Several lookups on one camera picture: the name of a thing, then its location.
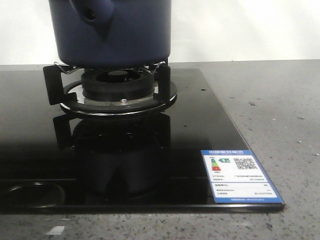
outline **granite countertop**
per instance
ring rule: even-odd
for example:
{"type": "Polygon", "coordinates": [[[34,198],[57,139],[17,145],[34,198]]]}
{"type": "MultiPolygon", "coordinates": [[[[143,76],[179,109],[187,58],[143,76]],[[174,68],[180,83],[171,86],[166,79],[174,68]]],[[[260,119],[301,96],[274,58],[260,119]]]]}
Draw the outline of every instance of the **granite countertop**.
{"type": "Polygon", "coordinates": [[[285,209],[269,214],[1,215],[2,240],[320,238],[320,60],[170,65],[201,70],[285,200],[285,209]],[[64,227],[47,235],[56,226],[64,227]]]}

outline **qr code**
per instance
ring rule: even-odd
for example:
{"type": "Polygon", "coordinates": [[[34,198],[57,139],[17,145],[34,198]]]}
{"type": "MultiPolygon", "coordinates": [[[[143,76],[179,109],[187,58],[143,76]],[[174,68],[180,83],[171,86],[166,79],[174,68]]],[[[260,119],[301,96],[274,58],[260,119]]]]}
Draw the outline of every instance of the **qr code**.
{"type": "Polygon", "coordinates": [[[234,158],[238,169],[258,169],[252,158],[234,158]]]}

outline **blue pot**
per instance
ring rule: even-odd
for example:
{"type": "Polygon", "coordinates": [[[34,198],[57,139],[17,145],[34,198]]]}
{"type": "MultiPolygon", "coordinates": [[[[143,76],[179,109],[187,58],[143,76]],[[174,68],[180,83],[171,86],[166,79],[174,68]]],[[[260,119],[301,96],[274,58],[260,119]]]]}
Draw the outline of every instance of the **blue pot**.
{"type": "Polygon", "coordinates": [[[83,68],[131,68],[170,55],[171,0],[49,0],[58,55],[83,68]]]}

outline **white wall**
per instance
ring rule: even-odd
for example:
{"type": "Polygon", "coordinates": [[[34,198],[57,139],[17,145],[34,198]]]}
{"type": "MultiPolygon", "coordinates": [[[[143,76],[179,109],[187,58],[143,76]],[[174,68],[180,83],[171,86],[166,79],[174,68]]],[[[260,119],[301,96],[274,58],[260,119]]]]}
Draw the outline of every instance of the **white wall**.
{"type": "MultiPolygon", "coordinates": [[[[320,59],[319,0],[172,0],[170,62],[320,59]]],[[[47,0],[0,1],[0,65],[58,60],[47,0]]]]}

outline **black glass cooktop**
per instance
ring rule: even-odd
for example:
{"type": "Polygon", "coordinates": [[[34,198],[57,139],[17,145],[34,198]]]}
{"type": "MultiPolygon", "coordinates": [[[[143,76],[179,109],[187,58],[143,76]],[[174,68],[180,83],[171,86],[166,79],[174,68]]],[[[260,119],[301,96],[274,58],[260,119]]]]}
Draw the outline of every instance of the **black glass cooktop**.
{"type": "MultiPolygon", "coordinates": [[[[64,75],[65,84],[81,72],[64,75]]],[[[278,211],[218,204],[201,150],[249,149],[198,69],[172,69],[178,97],[144,118],[77,119],[49,105],[41,70],[0,71],[0,211],[278,211]]]]}

